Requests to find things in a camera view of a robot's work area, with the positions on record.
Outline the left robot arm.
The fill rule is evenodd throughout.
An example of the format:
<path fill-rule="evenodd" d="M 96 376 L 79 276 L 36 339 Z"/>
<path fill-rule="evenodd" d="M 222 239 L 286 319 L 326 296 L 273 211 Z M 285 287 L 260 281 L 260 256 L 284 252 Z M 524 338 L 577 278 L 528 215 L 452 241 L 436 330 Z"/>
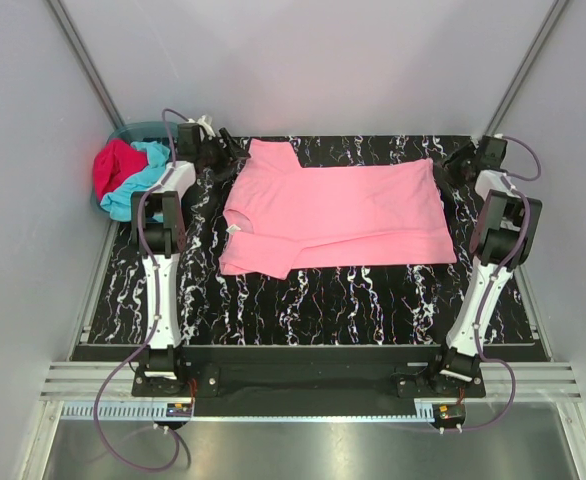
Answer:
<path fill-rule="evenodd" d="M 182 200 L 202 170 L 225 169 L 248 152 L 207 117 L 189 119 L 168 136 L 169 160 L 159 179 L 131 197 L 132 240 L 146 278 L 147 333 L 135 360 L 133 394 L 176 396 L 194 382 L 182 364 L 177 270 L 187 245 Z"/>

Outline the pink t shirt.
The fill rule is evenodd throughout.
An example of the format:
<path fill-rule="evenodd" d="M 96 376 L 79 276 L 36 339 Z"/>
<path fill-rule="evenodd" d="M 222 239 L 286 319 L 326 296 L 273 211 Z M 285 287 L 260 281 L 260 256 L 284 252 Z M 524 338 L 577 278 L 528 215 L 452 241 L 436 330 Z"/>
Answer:
<path fill-rule="evenodd" d="M 222 274 L 456 262 L 431 159 L 304 167 L 290 143 L 257 139 L 249 153 L 223 211 Z"/>

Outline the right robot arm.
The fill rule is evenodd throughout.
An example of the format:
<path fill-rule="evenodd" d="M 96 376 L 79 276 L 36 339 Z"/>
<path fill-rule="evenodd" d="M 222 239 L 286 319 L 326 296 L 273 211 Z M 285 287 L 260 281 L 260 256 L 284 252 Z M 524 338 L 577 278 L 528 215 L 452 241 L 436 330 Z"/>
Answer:
<path fill-rule="evenodd" d="M 511 142 L 532 155 L 536 166 L 533 176 L 502 167 Z M 445 397 L 480 385 L 480 367 L 491 361 L 483 351 L 486 330 L 501 292 L 530 255 L 543 207 L 540 200 L 524 195 L 513 181 L 539 179 L 541 162 L 523 141 L 495 134 L 482 137 L 478 143 L 464 144 L 434 167 L 434 176 L 447 195 L 472 184 L 483 200 L 470 239 L 473 268 L 469 286 L 455 323 L 426 374 L 430 390 Z"/>

